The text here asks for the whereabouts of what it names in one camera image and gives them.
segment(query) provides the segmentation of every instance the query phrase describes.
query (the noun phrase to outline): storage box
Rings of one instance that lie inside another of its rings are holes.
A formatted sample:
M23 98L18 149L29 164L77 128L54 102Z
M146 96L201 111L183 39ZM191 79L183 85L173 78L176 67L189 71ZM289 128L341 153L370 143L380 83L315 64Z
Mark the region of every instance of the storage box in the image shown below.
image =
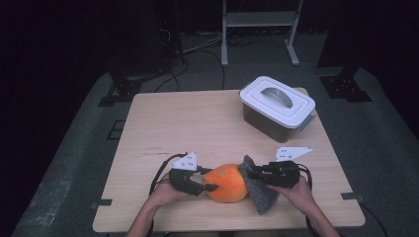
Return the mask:
M314 119L314 101L270 77L261 76L240 91L244 119L278 142L287 142Z

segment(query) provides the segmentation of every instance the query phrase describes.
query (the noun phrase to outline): orange object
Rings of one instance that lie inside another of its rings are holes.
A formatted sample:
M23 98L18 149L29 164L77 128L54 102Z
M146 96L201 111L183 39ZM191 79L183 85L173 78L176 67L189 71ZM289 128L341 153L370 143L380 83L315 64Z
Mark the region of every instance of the orange object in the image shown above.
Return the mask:
M213 169L204 174L203 183L218 185L215 191L207 194L219 202L238 202L247 195L247 188L238 170L238 164L225 164Z

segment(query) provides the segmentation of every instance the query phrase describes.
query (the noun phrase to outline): white metal stand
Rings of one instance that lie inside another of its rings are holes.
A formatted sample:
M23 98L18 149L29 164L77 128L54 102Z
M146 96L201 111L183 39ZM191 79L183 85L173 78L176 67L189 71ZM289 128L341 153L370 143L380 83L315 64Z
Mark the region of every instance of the white metal stand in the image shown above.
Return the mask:
M285 44L289 52L293 66L299 66L298 58L293 49L293 40L298 25L303 0L298 0L295 11L285 12L245 12L227 13L226 1L222 1L222 43L221 43L221 65L228 65L227 53L227 28L232 27L277 27L292 26L289 39Z

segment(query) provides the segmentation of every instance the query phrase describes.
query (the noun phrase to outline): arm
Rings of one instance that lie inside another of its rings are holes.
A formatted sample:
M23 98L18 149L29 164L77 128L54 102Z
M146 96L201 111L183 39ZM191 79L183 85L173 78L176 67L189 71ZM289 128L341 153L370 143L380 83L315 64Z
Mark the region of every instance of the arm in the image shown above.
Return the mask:
M298 184L296 184L292 189L281 187L270 188L284 195L295 208L299 209L302 214L307 216L320 236L340 236L333 227L332 223L330 223L326 215L315 202L305 177L301 176Z
M164 175L160 181L167 179L169 179L168 174ZM187 194L173 189L168 182L159 183L151 196L145 201L126 237L144 237L148 233L153 217L160 207L186 196Z

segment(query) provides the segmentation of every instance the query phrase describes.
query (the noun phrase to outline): dark background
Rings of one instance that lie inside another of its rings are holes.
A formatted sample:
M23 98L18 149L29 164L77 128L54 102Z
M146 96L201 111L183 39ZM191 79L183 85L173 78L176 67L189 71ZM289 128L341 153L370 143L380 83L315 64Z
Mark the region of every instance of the dark background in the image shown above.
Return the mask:
M220 31L220 0L178 1L182 32ZM0 1L1 236L15 228L85 96L109 71L110 58L140 72L166 66L170 48L161 46L158 29L173 28L171 3ZM305 0L298 31L329 30L318 65L356 63L369 70L417 135L419 21L412 3ZM228 8L241 4L229 0ZM253 1L247 9L274 7L293 9L294 1Z

